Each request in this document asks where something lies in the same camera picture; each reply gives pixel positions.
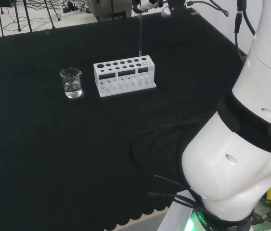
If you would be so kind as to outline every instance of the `equipment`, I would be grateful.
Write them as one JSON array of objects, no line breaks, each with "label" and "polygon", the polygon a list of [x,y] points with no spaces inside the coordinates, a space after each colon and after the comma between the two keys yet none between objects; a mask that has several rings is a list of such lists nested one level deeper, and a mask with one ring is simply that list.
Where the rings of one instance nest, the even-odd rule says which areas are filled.
[{"label": "equipment", "polygon": [[[191,5],[182,0],[167,2],[169,7],[162,15],[169,15],[168,10],[175,14]],[[228,16],[213,0],[210,2],[212,5],[208,5]],[[133,9],[142,13],[160,3],[164,2],[135,3]],[[243,14],[251,29],[246,0],[238,0],[237,8],[236,41]],[[208,230],[252,229],[254,207],[271,187],[271,0],[263,0],[255,39],[234,88],[186,146],[181,163],[195,201],[172,194],[154,196],[171,197],[196,208],[200,217],[205,217]],[[271,220],[271,213],[266,220]]]},{"label": "equipment", "polygon": [[99,22],[131,17],[132,0],[88,0],[87,5]]},{"label": "equipment", "polygon": [[14,2],[15,2],[14,0],[1,0],[0,6],[1,7],[12,7]]}]

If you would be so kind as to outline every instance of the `test tube rack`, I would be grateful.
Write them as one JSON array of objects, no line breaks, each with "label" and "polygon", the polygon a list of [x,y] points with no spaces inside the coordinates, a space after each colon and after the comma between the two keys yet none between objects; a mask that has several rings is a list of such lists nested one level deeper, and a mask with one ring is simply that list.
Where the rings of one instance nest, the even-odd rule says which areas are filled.
[{"label": "test tube rack", "polygon": [[155,88],[155,64],[149,55],[94,64],[100,97]]}]

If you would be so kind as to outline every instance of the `cable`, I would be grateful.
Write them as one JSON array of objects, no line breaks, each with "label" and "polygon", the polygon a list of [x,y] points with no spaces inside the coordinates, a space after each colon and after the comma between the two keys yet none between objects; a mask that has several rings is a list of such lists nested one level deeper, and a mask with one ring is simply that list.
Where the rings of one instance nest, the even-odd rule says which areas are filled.
[{"label": "cable", "polygon": [[[32,8],[34,10],[40,10],[40,9],[46,9],[45,3],[41,1],[35,1],[35,0],[28,0],[29,3],[26,3],[26,6],[29,8]],[[47,1],[47,3],[51,3],[52,6],[48,6],[49,9],[56,9],[59,10],[60,8],[55,8],[55,6],[60,6],[59,0],[53,0],[53,1]]]},{"label": "cable", "polygon": [[77,4],[77,6],[82,5],[81,8],[80,8],[80,12],[84,11],[86,13],[91,13],[90,9],[88,7],[85,7],[85,2],[84,1],[82,1],[82,2],[83,3],[78,3]]},{"label": "cable", "polygon": [[8,16],[9,16],[9,17],[12,19],[12,21],[13,21],[13,18],[10,16],[8,7],[6,7],[6,8],[7,8],[7,11],[8,11]]},{"label": "cable", "polygon": [[6,29],[6,27],[9,26],[9,25],[12,24],[12,23],[9,23],[8,25],[4,26],[3,29],[4,29],[4,30],[7,30],[7,31],[11,31],[11,32],[12,32],[12,31],[18,30],[18,29],[15,29],[15,30],[8,30],[8,29]]},{"label": "cable", "polygon": [[193,206],[191,206],[191,205],[189,205],[189,204],[186,204],[186,203],[181,202],[181,201],[176,200],[176,199],[173,199],[173,201],[174,201],[174,202],[176,202],[176,203],[178,203],[178,204],[180,204],[180,205],[183,205],[183,206],[189,207],[189,208],[195,208],[195,207],[193,207]]},{"label": "cable", "polygon": [[178,127],[183,127],[186,125],[191,125],[191,124],[195,124],[195,123],[200,123],[200,122],[204,122],[205,120],[207,120],[209,117],[211,117],[212,115],[210,115],[210,113],[208,113],[207,116],[205,116],[204,118],[201,119],[190,119],[184,122],[179,122],[176,124],[169,124],[169,125],[163,125],[160,126],[158,128],[151,128],[151,129],[147,129],[145,131],[140,132],[134,139],[133,141],[130,143],[129,145],[129,156],[130,159],[132,161],[132,163],[138,168],[138,169],[142,169],[142,167],[135,161],[134,155],[133,155],[133,149],[134,149],[134,144],[135,142],[142,136],[151,133],[151,132],[158,132],[167,128],[178,128]]},{"label": "cable", "polygon": [[216,6],[214,6],[214,5],[212,5],[212,4],[208,3],[208,2],[205,2],[205,1],[189,1],[189,2],[187,2],[187,5],[188,5],[188,6],[192,6],[192,5],[195,4],[195,3],[206,4],[206,5],[212,7],[213,9],[215,9],[215,10],[217,10],[217,11],[222,11],[221,9],[217,8]]},{"label": "cable", "polygon": [[245,22],[246,22],[247,26],[249,27],[250,31],[252,32],[253,35],[255,35],[255,30],[252,27],[252,25],[251,25],[251,23],[249,21],[249,18],[247,17],[246,9],[243,10],[243,16],[245,18]]},{"label": "cable", "polygon": [[156,144],[156,142],[165,134],[170,133],[173,130],[176,130],[177,128],[168,128],[168,130],[166,130],[167,132],[160,132],[159,134],[157,134],[155,137],[153,137],[152,141],[150,142],[149,148],[148,148],[148,155],[146,158],[146,170],[148,170],[149,167],[149,159],[150,159],[150,154],[152,153],[152,148],[153,146]]},{"label": "cable", "polygon": [[23,0],[23,4],[24,4],[24,8],[25,8],[25,13],[26,13],[27,21],[28,21],[29,31],[30,31],[30,32],[33,32],[32,29],[31,29],[31,24],[30,24],[30,20],[29,20],[29,15],[28,15],[28,11],[27,11],[26,0]]},{"label": "cable", "polygon": [[205,2],[205,1],[189,1],[187,2],[187,6],[192,6],[194,3],[202,3],[202,4],[206,4],[210,7],[212,7],[213,9],[217,10],[217,11],[222,11],[223,14],[228,17],[230,15],[230,13],[224,9],[222,9],[219,5],[217,5],[213,0],[210,0],[211,3],[213,4],[210,4],[208,2]]},{"label": "cable", "polygon": [[243,58],[243,56],[242,56],[242,54],[241,54],[241,52],[240,52],[239,46],[238,46],[238,34],[237,34],[237,33],[235,34],[235,46],[236,46],[236,49],[237,49],[237,53],[238,53],[238,55],[239,55],[239,58],[240,58],[241,62],[244,64],[245,61],[244,61],[244,58]]},{"label": "cable", "polygon": [[222,7],[220,7],[219,5],[217,5],[213,0],[210,0],[210,2],[211,2],[213,5],[215,5],[216,7],[218,7],[218,8],[223,12],[223,14],[224,14],[226,17],[228,17],[228,16],[230,15],[230,13],[229,13],[228,11],[222,9]]}]

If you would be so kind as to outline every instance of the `black fabric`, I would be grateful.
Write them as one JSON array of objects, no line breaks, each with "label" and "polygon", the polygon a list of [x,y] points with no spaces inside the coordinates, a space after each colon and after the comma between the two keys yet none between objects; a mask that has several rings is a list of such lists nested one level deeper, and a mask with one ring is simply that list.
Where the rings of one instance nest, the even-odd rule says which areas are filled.
[{"label": "black fabric", "polygon": [[271,153],[271,123],[243,106],[231,91],[218,104],[218,114],[226,126],[252,145]]},{"label": "black fabric", "polygon": [[[177,187],[138,170],[130,142],[215,111],[242,67],[200,15],[144,16],[157,88],[100,99],[93,63],[138,56],[138,28],[134,17],[0,38],[0,230],[112,230],[168,205],[144,195]],[[66,67],[83,72],[75,100],[61,83]]]}]

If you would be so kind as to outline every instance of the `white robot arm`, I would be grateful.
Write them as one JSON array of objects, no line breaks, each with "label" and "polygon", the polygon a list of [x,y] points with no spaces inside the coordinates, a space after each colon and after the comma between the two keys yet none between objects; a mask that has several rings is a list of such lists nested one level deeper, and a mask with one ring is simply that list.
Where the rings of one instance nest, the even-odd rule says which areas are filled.
[{"label": "white robot arm", "polygon": [[234,88],[184,150],[182,169],[205,209],[224,221],[250,217],[271,187],[271,0],[263,0]]}]

